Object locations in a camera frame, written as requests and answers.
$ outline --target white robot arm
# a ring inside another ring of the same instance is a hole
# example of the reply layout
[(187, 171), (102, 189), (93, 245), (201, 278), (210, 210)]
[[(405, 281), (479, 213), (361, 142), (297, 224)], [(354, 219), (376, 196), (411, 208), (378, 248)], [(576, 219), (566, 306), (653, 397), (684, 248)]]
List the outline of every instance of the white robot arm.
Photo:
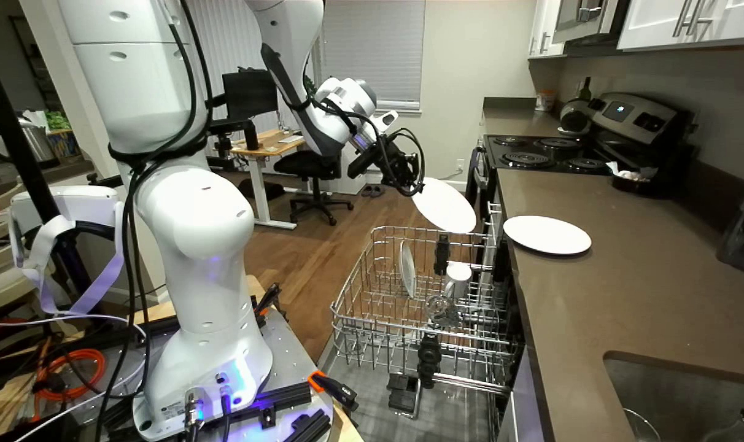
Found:
[(336, 155), (352, 142), (361, 157), (349, 167), (349, 176), (378, 164), (384, 183), (408, 196), (422, 192), (422, 151), (408, 157), (397, 146), (401, 129), (393, 138), (385, 132), (399, 113), (372, 114), (376, 95), (363, 81), (328, 78), (314, 95), (308, 94), (303, 74), (322, 30), (322, 0), (248, 0), (248, 5), (263, 33), (263, 60), (292, 107), (308, 145), (320, 155)]
[[(248, 0), (263, 33), (263, 59), (308, 145), (336, 155), (361, 149), (360, 173), (378, 164), (404, 193), (422, 189), (422, 155), (405, 157), (385, 135), (397, 113), (372, 114), (361, 81), (324, 81), (312, 95), (303, 72), (322, 26), (322, 0)], [(128, 183), (125, 210), (157, 237), (180, 332), (150, 367), (135, 401), (146, 439), (184, 430), (187, 404), (210, 423), (254, 403), (274, 367), (246, 286), (244, 245), (254, 210), (242, 192), (211, 173), (201, 149), (207, 78), (183, 0), (48, 0), (66, 21), (82, 72)]]

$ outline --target dishwasher rack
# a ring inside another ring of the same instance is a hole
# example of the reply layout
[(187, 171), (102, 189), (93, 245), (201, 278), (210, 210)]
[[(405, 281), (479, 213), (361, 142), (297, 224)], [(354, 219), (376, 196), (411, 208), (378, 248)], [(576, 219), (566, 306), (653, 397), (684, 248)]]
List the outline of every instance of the dishwasher rack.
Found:
[[(495, 235), (374, 227), (331, 305), (336, 359), (419, 376), (426, 340), (431, 349), (438, 340), (438, 383), (507, 393), (518, 359), (518, 344), (507, 338), (514, 289), (487, 278), (490, 252), (497, 252)], [(473, 279), (449, 285), (446, 256), (470, 262)], [(404, 281), (408, 259), (415, 267), (411, 286)]]

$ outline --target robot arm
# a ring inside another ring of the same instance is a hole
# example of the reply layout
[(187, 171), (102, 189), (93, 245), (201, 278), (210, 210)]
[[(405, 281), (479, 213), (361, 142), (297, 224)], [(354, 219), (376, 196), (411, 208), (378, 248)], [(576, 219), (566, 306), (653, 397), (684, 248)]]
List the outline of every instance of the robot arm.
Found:
[(328, 78), (314, 95), (303, 83), (303, 72), (322, 30), (322, 0), (248, 0), (248, 5), (263, 33), (263, 60), (292, 107), (308, 145), (320, 155), (340, 155), (352, 142), (361, 157), (352, 161), (349, 176), (376, 164), (384, 171), (384, 183), (408, 196), (419, 193), (426, 171), (422, 151), (421, 159), (408, 157), (397, 145), (397, 135), (419, 145), (411, 129), (389, 135), (399, 121), (397, 110), (372, 114), (376, 95), (363, 81)]

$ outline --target plate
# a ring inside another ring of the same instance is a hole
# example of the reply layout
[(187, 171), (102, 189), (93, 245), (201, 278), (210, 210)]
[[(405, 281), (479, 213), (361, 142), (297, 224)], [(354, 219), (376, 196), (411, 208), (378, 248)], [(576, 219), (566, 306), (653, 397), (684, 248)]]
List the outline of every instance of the plate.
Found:
[(524, 248), (550, 256), (578, 256), (592, 248), (587, 231), (549, 216), (514, 216), (505, 224), (505, 234)]
[(399, 242), (399, 272), (404, 279), (404, 286), (411, 296), (419, 294), (419, 267), (414, 257), (414, 248), (408, 242)]
[(426, 176), (422, 192), (414, 196), (419, 210), (438, 227), (449, 234), (473, 234), (476, 213), (473, 203), (442, 180)]

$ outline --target kitchen sink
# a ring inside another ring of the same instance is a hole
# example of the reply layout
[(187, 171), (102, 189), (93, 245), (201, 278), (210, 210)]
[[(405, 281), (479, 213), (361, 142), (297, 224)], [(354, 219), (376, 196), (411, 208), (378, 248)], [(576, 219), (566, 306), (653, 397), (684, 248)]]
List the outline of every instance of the kitchen sink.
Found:
[(744, 439), (742, 376), (631, 353), (608, 353), (604, 366), (637, 439)]

